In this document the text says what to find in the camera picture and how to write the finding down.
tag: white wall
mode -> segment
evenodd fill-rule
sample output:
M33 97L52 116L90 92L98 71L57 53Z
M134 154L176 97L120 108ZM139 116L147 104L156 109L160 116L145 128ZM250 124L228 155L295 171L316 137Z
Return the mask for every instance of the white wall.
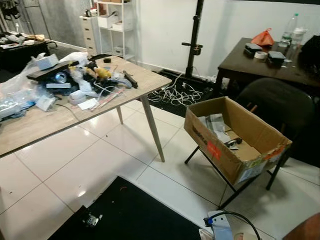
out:
M197 0L136 0L138 56L142 63L185 71ZM204 0L194 66L201 76L217 74L218 65L241 37L253 38L266 28L279 41L294 13L309 29L305 39L320 32L320 5L239 0Z

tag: plastic bottle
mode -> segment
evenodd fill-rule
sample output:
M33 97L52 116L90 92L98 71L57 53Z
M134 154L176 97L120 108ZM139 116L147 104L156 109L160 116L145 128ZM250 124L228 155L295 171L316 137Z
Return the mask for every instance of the plastic bottle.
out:
M286 25L281 41L279 42L279 47L286 48L291 44L292 34L298 24L298 15L298 13L295 13Z

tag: wooden table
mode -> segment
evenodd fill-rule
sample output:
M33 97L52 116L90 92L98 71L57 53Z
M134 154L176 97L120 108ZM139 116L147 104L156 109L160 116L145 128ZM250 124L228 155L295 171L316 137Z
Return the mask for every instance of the wooden table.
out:
M56 103L65 107L54 105L53 109L44 112L33 106L25 116L3 121L0 127L0 158L115 108L118 111L120 122L123 124L120 106L140 98L156 147L161 160L164 162L165 158L147 94L168 85L172 81L117 56L111 57L111 63L104 63L102 59L96 62L99 67L111 67L111 71L115 68L119 72L126 70L137 81L138 88L126 89L123 95L115 97L102 108L94 111L74 107L64 96L62 100Z
M275 78L300 88L309 94L320 94L320 79L301 69L297 63L297 56L295 56L293 62L286 63L286 68L271 67L265 62L249 57L244 53L245 45L250 43L251 40L251 38L241 38L230 54L219 65L216 85L213 90L215 97L219 95L223 78L230 79L229 86L234 80L250 83L263 77ZM277 51L277 48L278 43L275 42L271 48L264 48L263 51Z

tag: black stand pole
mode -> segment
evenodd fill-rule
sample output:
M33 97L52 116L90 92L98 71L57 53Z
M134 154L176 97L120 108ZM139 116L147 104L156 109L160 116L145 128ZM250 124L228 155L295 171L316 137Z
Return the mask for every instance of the black stand pole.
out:
M204 0L198 0L196 5L195 16L193 17L193 29L192 29L192 36L191 36L191 43L183 42L182 45L190 46L190 53L188 58L188 65L185 69L185 76L187 78L192 77L192 72L194 68L194 58L195 56L200 55L202 45L197 44L198 33L199 33L199 26L201 20L201 13L202 8L204 6Z

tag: white drawer cabinet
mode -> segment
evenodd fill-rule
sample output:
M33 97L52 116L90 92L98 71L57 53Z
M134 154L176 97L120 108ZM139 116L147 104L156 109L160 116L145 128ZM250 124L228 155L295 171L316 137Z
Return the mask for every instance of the white drawer cabinet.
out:
M80 16L85 47L89 58L101 53L98 17Z

